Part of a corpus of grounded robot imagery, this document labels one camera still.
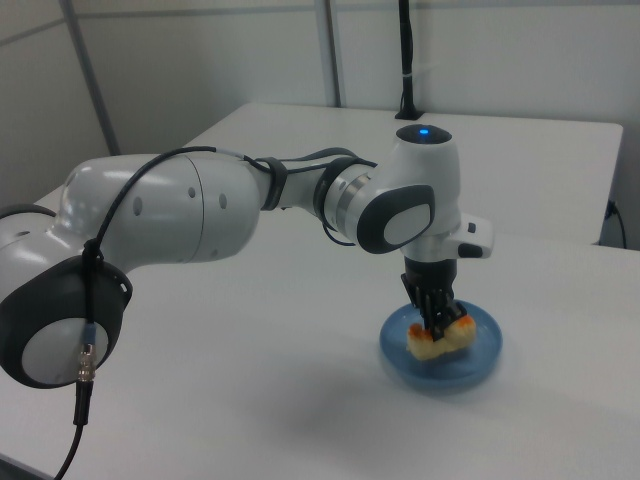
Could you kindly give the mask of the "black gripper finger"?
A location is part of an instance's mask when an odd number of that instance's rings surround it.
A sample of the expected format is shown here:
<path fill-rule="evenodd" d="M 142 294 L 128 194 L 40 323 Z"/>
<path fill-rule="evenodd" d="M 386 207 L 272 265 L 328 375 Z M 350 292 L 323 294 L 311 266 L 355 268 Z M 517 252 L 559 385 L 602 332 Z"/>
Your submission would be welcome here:
<path fill-rule="evenodd" d="M 431 334 L 434 342 L 443 338 L 443 325 L 446 319 L 446 295 L 426 294 L 421 307 L 424 328 Z"/>
<path fill-rule="evenodd" d="M 462 303 L 454 299 L 449 299 L 442 309 L 443 318 L 441 320 L 441 325 L 449 326 L 467 314 L 468 312 Z"/>

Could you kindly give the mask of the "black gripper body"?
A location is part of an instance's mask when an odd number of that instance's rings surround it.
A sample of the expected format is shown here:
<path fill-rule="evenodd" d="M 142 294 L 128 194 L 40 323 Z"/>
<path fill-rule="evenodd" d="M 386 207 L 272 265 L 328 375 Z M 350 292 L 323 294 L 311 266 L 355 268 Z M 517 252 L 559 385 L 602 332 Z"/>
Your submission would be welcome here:
<path fill-rule="evenodd" d="M 405 272 L 402 283 L 413 306 L 418 305 L 418 293 L 442 290 L 454 297 L 453 283 L 457 275 L 457 261 L 446 259 L 438 262 L 419 262 L 404 258 Z"/>

